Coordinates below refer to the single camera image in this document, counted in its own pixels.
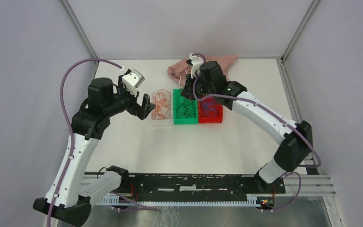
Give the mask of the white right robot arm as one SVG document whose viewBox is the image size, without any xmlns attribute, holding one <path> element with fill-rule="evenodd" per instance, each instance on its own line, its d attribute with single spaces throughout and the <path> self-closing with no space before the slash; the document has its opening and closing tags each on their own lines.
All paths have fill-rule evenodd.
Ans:
<svg viewBox="0 0 363 227">
<path fill-rule="evenodd" d="M 256 174 L 254 187 L 266 193 L 273 182 L 293 172 L 304 158 L 314 151 L 311 126 L 285 118 L 259 101 L 245 86 L 228 81 L 216 61 L 187 60 L 190 72 L 186 75 L 181 96 L 204 101 L 212 98 L 219 105 L 234 111 L 265 131 L 279 145 L 272 159 Z"/>
</svg>

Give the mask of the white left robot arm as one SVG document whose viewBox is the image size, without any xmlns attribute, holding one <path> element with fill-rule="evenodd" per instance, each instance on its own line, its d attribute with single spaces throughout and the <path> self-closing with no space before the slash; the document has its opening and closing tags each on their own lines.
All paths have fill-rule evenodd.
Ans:
<svg viewBox="0 0 363 227">
<path fill-rule="evenodd" d="M 88 97 L 73 116 L 69 142 L 57 176 L 46 195 L 34 201 L 33 208 L 75 227 L 87 221 L 92 208 L 108 193 L 125 192 L 130 186 L 128 171 L 111 166 L 103 176 L 82 188 L 81 183 L 93 151 L 101 140 L 110 118 L 122 112 L 147 118 L 154 109 L 150 96 L 137 103 L 138 87 L 144 78 L 132 73 L 119 76 L 115 85 L 109 78 L 97 78 L 88 86 Z"/>
</svg>

